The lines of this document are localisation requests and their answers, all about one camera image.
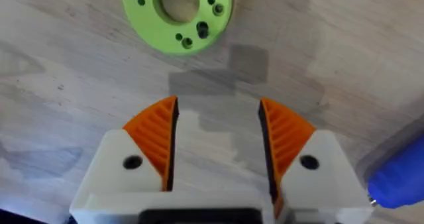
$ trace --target green 3d printed disc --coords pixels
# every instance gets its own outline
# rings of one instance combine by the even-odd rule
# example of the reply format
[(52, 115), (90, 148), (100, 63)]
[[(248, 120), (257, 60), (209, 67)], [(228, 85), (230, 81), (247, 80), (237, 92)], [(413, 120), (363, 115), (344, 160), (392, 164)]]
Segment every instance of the green 3d printed disc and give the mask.
[(152, 47), (169, 54), (193, 54), (213, 44), (231, 17), (233, 0), (199, 0), (195, 18), (177, 22), (161, 0), (123, 0), (135, 31)]

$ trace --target mounting hole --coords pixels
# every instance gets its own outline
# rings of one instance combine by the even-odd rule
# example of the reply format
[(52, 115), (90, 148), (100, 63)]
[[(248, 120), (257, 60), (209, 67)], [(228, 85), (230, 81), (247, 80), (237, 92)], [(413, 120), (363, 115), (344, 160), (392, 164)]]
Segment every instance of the mounting hole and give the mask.
[(193, 46), (193, 40), (191, 38), (185, 38), (182, 44), (185, 49), (190, 49)]
[(207, 25), (206, 22), (198, 22), (196, 25), (196, 29), (197, 31), (201, 30), (201, 29), (209, 29), (209, 25)]
[(138, 155), (131, 155), (124, 159), (123, 166), (127, 170), (133, 170), (141, 166), (143, 159)]
[(138, 4), (139, 4), (139, 5), (141, 5), (141, 6), (143, 6), (143, 5), (145, 5), (145, 4), (146, 4), (146, 1), (145, 1), (145, 0), (137, 0), (137, 2), (138, 2)]
[(309, 169), (309, 170), (316, 170), (319, 168), (319, 162), (316, 157), (312, 155), (303, 155), (300, 157), (300, 163), (303, 167)]
[(200, 0), (160, 0), (163, 11), (173, 21), (188, 23), (198, 11)]
[(215, 0), (207, 0), (207, 3), (213, 5), (215, 3)]
[(217, 4), (215, 6), (213, 6), (213, 14), (215, 16), (221, 16), (224, 14), (224, 5), (222, 4)]
[(198, 22), (196, 25), (197, 34), (199, 35), (199, 38), (205, 39), (209, 36), (209, 26), (206, 22)]
[(183, 39), (183, 35), (182, 34), (176, 34), (175, 39), (178, 40), (178, 41), (181, 41)]

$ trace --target orange gripper pad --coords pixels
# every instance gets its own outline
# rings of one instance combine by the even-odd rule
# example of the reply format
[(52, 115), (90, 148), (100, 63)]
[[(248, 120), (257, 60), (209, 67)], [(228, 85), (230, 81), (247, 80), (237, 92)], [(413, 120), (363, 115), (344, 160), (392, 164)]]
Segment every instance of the orange gripper pad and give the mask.
[(283, 207), (280, 182), (290, 164), (309, 140), (315, 128), (291, 109), (262, 98), (259, 107), (270, 195), (274, 215), (278, 217)]
[(175, 131), (178, 99), (171, 96), (159, 101), (123, 128), (162, 177), (162, 191), (172, 191), (174, 183)]

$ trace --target screw hole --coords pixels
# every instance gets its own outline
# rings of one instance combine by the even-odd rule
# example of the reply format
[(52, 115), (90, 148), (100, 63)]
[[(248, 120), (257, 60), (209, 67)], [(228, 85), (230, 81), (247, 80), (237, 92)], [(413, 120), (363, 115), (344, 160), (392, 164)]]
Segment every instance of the screw hole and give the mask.
[(215, 3), (215, 0), (207, 0), (207, 3), (213, 5)]
[(224, 13), (224, 5), (217, 4), (213, 7), (213, 14), (215, 16), (221, 16)]
[(300, 163), (303, 167), (309, 169), (309, 170), (316, 170), (319, 168), (319, 162), (316, 157), (312, 155), (303, 155), (300, 157)]
[(141, 166), (143, 159), (138, 155), (132, 155), (124, 159), (123, 166), (127, 170), (134, 170)]
[(191, 38), (185, 38), (182, 44), (185, 49), (190, 49), (193, 46), (193, 40)]
[(138, 2), (138, 4), (139, 4), (140, 6), (143, 6), (143, 5), (145, 5), (145, 4), (146, 4), (146, 1), (145, 1), (145, 0), (137, 0), (137, 2)]
[(176, 34), (175, 39), (181, 41), (183, 39), (183, 36), (181, 34)]

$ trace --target wooden table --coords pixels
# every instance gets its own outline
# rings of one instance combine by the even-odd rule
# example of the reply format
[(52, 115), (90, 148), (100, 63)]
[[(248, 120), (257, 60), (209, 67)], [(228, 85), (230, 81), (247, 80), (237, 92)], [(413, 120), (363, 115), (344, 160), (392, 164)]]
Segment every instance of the wooden table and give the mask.
[(104, 132), (170, 94), (176, 190), (266, 194), (262, 96), (338, 133), (366, 177), (424, 127), (423, 61), (424, 0), (237, 0), (190, 57), (143, 43), (121, 0), (0, 0), (0, 208), (60, 223)]

